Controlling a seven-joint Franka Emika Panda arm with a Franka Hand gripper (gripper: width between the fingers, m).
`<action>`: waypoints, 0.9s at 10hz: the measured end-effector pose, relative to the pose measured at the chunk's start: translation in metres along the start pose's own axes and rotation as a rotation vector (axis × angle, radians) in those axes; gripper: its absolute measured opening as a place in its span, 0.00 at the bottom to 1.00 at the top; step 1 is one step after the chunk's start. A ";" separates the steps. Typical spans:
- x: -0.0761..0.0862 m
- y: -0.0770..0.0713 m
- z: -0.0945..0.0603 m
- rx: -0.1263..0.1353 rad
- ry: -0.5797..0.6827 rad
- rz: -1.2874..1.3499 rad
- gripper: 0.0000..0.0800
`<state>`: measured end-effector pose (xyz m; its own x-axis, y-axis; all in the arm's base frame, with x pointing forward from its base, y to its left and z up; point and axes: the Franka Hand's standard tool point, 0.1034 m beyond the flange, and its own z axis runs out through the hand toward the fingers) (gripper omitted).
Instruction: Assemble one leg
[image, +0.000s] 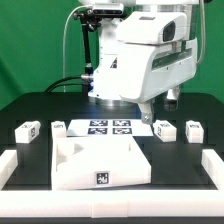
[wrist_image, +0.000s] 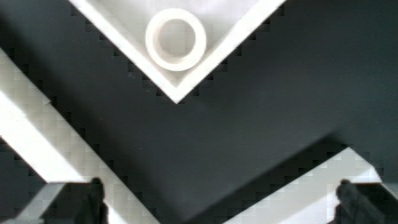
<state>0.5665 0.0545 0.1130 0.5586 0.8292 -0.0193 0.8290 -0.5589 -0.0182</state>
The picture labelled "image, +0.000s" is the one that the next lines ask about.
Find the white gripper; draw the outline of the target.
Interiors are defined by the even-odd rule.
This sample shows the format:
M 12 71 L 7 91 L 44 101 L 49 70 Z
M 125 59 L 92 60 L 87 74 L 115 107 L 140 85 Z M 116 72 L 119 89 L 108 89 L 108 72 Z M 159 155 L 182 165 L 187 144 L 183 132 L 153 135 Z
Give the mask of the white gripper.
M 141 103 L 144 124 L 151 125 L 154 119 L 153 103 L 148 100 L 168 90 L 164 108 L 175 111 L 181 93 L 179 84 L 196 73 L 197 40 L 187 41 L 184 50 L 182 46 L 173 42 L 159 46 L 122 44 L 119 48 L 119 95 L 123 100 Z

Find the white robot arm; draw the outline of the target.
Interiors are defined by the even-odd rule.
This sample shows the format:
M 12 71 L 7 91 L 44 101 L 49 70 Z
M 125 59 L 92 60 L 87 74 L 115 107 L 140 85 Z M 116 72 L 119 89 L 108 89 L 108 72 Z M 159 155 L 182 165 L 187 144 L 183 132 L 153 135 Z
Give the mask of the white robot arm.
M 204 5 L 212 0 L 78 0 L 83 34 L 98 32 L 99 65 L 88 69 L 94 103 L 135 103 L 146 124 L 153 104 L 178 107 L 181 85 L 193 78 L 205 54 L 196 27 L 205 25 Z

